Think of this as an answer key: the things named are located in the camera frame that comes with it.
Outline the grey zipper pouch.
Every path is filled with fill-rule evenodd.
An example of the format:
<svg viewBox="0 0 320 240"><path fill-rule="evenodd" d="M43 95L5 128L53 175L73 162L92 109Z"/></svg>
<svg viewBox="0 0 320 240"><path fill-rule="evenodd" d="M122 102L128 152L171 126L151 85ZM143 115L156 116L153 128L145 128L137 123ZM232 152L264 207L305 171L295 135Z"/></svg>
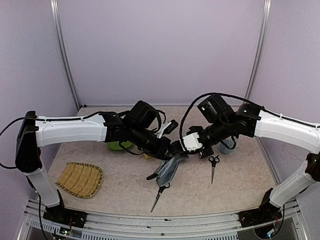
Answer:
<svg viewBox="0 0 320 240"><path fill-rule="evenodd" d="M146 178L146 180L149 181L155 179L156 184L159 187L164 187L167 184L170 184L178 170L180 162L187 158L188 156L186 154L177 154L169 160L161 160L159 166Z"/></svg>

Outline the black handled scissors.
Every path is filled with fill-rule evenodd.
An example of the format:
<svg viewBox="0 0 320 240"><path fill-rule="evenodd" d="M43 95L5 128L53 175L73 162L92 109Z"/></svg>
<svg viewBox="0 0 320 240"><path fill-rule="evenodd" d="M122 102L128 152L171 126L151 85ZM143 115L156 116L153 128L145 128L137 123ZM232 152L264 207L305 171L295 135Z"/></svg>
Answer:
<svg viewBox="0 0 320 240"><path fill-rule="evenodd" d="M159 187L158 192L157 192L157 195L156 195L156 197L155 197L155 200L154 200L154 202L153 202L153 204L152 204L152 207L151 207L151 209L150 209L150 212L151 212L151 213L154 211L154 209L155 209L155 207L156 207L156 205L157 205L157 203L158 203L158 201L159 201L162 193L164 192L164 190L170 188L170 186L171 186L171 184L170 184L170 183L167 183L167 184Z"/></svg>
<svg viewBox="0 0 320 240"><path fill-rule="evenodd" d="M215 168L216 165L220 162L220 156L210 156L208 158L208 161L211 163L211 184L213 184L214 181L214 175L215 175Z"/></svg>

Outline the black handled scissors front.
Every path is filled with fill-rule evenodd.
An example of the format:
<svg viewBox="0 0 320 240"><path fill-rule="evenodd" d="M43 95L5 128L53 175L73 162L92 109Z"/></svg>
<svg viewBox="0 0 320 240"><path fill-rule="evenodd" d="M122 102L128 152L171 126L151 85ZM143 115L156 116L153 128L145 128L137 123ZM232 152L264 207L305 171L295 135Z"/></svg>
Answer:
<svg viewBox="0 0 320 240"><path fill-rule="evenodd" d="M159 201L162 193L164 192L164 190L170 188L170 186L171 186L171 184L170 184L170 183L167 183L167 184L159 187L158 192L157 192L157 195L156 195L156 197L155 197L155 200L154 200L154 202L153 202L153 204L152 204L152 207L151 207L151 209L150 209L150 212L151 212L151 213L154 211L154 209L155 209L155 207L156 207L156 205L157 205L157 203L158 203L158 201Z"/></svg>

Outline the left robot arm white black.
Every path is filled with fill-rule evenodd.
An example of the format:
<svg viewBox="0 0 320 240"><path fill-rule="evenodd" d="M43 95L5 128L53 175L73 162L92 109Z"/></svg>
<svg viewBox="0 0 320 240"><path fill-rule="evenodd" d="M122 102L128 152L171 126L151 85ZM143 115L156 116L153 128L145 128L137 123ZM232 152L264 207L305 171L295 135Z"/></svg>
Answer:
<svg viewBox="0 0 320 240"><path fill-rule="evenodd" d="M162 110L142 100L120 113L97 111L86 116L45 117L29 111L12 123L18 121L22 124L16 142L15 165L11 169L25 174L46 211L61 223L70 218L70 211L43 167L42 147L74 142L118 142L123 148L123 143L129 141L142 153L166 160L171 145L166 136L178 127L175 120L166 119Z"/></svg>

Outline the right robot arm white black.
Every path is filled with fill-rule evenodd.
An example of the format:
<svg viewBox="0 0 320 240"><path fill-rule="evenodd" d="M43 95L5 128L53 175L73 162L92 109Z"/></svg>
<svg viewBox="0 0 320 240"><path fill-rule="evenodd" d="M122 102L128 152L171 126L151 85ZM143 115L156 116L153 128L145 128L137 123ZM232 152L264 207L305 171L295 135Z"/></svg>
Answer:
<svg viewBox="0 0 320 240"><path fill-rule="evenodd" d="M274 113L264 106L241 98L244 103L237 111L227 104L226 93L209 92L198 105L199 111L210 123L206 128L190 127L186 136L179 134L175 142L177 152L195 154L223 140L240 135L277 140L307 150L301 166L280 185L268 190L256 210L256 218L266 222L285 203L320 180L320 126Z"/></svg>

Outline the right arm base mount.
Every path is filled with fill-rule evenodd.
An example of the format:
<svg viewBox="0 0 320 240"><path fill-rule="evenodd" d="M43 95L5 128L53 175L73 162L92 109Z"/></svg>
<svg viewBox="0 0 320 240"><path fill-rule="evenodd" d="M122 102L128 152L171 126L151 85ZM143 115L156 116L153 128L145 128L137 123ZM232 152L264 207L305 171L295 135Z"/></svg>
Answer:
<svg viewBox="0 0 320 240"><path fill-rule="evenodd" d="M273 188L270 188L263 196L259 207L243 210L238 213L242 228L260 225L282 218L281 208L270 203L270 195Z"/></svg>

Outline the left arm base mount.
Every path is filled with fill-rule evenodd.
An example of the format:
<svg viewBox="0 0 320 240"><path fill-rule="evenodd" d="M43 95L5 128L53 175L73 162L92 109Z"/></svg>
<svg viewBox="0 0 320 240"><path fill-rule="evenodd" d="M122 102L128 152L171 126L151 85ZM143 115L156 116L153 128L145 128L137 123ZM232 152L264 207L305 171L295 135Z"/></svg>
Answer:
<svg viewBox="0 0 320 240"><path fill-rule="evenodd" d="M57 194L59 196L59 204L53 207L46 206L43 218L54 223L83 229L87 220L87 213L66 208L59 190L57 190Z"/></svg>

